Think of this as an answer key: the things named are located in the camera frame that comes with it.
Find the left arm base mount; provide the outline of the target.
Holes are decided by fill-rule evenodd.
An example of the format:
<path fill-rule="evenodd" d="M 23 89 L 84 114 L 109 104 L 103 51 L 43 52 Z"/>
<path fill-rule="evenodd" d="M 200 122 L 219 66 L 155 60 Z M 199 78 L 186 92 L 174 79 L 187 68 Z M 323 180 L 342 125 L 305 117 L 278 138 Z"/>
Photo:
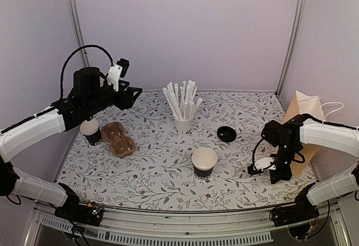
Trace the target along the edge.
<path fill-rule="evenodd" d="M 85 205 L 80 203 L 78 195 L 67 185 L 59 183 L 65 190 L 67 199 L 63 206 L 55 209 L 56 217 L 67 220 L 70 223 L 81 223 L 91 226 L 100 226 L 103 217 L 103 207 L 96 202 Z"/>

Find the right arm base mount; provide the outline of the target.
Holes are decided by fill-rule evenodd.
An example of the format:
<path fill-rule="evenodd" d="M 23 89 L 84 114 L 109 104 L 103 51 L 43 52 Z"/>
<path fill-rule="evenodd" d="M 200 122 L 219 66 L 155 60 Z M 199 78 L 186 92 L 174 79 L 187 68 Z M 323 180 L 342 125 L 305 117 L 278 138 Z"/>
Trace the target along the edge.
<path fill-rule="evenodd" d="M 313 223 L 306 223 L 288 228 L 288 233 L 294 240 L 307 240 L 317 236 L 320 234 L 322 229 L 325 228 L 330 215 L 330 201 L 327 201 L 327 205 L 328 208 L 326 218 L 324 223 L 319 228 L 317 228 L 319 221 L 319 210 L 316 206 L 312 206 L 310 203 L 307 205 L 304 202 L 287 207 L 274 207 L 269 212 L 269 220 L 274 223 L 275 227 L 279 227 L 313 219 Z"/>

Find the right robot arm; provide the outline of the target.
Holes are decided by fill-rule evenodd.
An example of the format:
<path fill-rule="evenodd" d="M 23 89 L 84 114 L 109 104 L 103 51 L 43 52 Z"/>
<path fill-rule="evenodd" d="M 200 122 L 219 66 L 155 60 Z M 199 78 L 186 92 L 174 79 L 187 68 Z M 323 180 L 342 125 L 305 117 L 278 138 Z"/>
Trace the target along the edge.
<path fill-rule="evenodd" d="M 303 150 L 306 147 L 317 147 L 332 154 L 358 159 L 357 127 L 326 122 L 309 114 L 298 114 L 284 123 L 270 121 L 264 126 L 261 139 L 277 151 L 269 157 L 253 160 L 252 164 L 261 173 L 269 170 L 273 184 L 291 178 L 291 163 L 305 162 Z M 330 178 L 304 188 L 295 198 L 290 217 L 294 221 L 302 221 L 317 205 L 357 191 L 358 163 L 354 163 Z"/>

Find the black and white coffee cup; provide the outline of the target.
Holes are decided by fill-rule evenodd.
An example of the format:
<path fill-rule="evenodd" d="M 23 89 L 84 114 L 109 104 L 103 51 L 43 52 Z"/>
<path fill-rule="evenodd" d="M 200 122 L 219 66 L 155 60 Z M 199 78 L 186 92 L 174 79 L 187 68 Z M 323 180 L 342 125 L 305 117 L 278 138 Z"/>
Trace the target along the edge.
<path fill-rule="evenodd" d="M 194 173 L 200 178 L 206 178 L 212 173 L 218 157 L 212 149 L 202 147 L 193 152 L 191 161 Z"/>

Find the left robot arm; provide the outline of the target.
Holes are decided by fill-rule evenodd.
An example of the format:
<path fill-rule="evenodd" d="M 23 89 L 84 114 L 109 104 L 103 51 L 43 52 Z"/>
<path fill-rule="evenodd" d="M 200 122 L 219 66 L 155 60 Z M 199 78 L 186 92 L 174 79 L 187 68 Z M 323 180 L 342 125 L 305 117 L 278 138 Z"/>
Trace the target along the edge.
<path fill-rule="evenodd" d="M 125 71 L 113 65 L 108 74 L 97 67 L 86 67 L 73 74 L 73 88 L 34 114 L 1 130 L 1 195 L 22 196 L 53 205 L 55 215 L 69 222 L 100 221 L 97 209 L 81 205 L 78 195 L 63 183 L 51 183 L 26 174 L 11 164 L 11 159 L 28 147 L 62 132 L 67 132 L 109 106 L 125 110 L 133 106 L 142 89 L 122 81 Z"/>

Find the black plastic cup lid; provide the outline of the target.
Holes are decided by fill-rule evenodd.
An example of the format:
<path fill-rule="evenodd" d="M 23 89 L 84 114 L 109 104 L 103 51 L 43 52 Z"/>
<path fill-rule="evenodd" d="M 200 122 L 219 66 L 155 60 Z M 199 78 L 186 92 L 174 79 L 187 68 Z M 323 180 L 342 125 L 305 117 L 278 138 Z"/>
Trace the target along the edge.
<path fill-rule="evenodd" d="M 232 142 L 236 139 L 236 131 L 229 126 L 221 126 L 217 129 L 217 136 L 223 142 Z"/>

